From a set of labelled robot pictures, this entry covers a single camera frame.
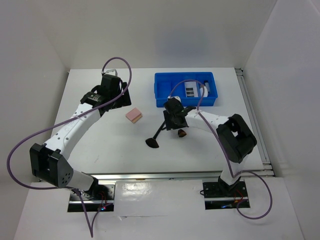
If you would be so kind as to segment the short brown kabuki brush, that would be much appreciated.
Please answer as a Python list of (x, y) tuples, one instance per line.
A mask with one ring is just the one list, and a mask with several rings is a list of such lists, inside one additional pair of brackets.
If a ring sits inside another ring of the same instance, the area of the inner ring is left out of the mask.
[(183, 138), (187, 135), (187, 133), (183, 129), (179, 129), (177, 135), (179, 138)]

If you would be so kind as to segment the black fan makeup brush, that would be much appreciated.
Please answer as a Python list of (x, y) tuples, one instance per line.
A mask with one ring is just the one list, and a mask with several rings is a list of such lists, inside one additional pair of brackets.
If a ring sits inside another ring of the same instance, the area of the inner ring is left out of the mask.
[(161, 131), (164, 131), (166, 129), (166, 121), (164, 120), (163, 123), (160, 125), (156, 133), (153, 135), (153, 137), (150, 137), (145, 140), (145, 143), (147, 144), (148, 147), (157, 149), (159, 148), (159, 144), (157, 142), (157, 137), (159, 136)]

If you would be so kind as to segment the small clear bottle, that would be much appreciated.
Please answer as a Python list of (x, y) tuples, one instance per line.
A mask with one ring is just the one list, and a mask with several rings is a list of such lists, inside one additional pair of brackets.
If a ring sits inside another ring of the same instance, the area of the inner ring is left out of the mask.
[(205, 87), (206, 87), (207, 94), (209, 95), (209, 94), (211, 93), (211, 88), (210, 88), (209, 81), (208, 81), (208, 80), (205, 80), (205, 81), (204, 81), (204, 85), (205, 85)]

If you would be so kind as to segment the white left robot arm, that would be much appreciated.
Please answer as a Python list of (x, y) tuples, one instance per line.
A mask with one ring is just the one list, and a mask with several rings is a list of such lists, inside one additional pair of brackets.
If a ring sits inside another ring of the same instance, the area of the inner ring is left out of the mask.
[(29, 150), (32, 174), (57, 188), (79, 189), (88, 200), (97, 197), (102, 186), (92, 175), (75, 170), (68, 159), (89, 128), (112, 109), (131, 105), (129, 84), (118, 76), (104, 74), (101, 83), (87, 92), (68, 122), (43, 144)]

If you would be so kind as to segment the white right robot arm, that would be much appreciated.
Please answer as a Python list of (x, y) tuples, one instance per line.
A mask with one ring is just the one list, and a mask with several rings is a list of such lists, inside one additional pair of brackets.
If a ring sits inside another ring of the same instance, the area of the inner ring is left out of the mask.
[(239, 114), (222, 116), (205, 112), (198, 106), (183, 107), (177, 98), (164, 104), (166, 129), (196, 128), (212, 133), (219, 144), (226, 165), (218, 178), (218, 190), (230, 196), (244, 172), (245, 162), (257, 145), (253, 132)]

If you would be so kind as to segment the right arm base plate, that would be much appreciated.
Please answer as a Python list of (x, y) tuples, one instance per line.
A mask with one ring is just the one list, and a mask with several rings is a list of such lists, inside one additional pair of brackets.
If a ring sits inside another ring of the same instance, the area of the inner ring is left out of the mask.
[(204, 205), (206, 210), (222, 210), (239, 208), (250, 208), (250, 201), (247, 192), (247, 186), (244, 181), (229, 192), (223, 192), (217, 181), (203, 182), (203, 189), (199, 191), (204, 197)]

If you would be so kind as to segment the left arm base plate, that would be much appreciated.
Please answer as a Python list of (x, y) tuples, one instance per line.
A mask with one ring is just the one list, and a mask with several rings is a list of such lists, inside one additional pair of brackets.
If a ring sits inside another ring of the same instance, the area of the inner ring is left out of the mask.
[[(102, 212), (113, 212), (115, 208), (114, 198), (116, 190), (115, 181), (102, 181), (102, 184), (108, 188), (108, 192), (104, 193), (103, 196), (101, 193), (98, 194), (98, 197), (90, 196), (83, 191), (79, 191), (82, 197), (86, 211), (89, 213), (96, 212), (99, 208), (102, 208)], [(80, 200), (80, 197), (74, 192), (71, 191), (69, 195), (68, 213), (83, 213), (83, 206)]]

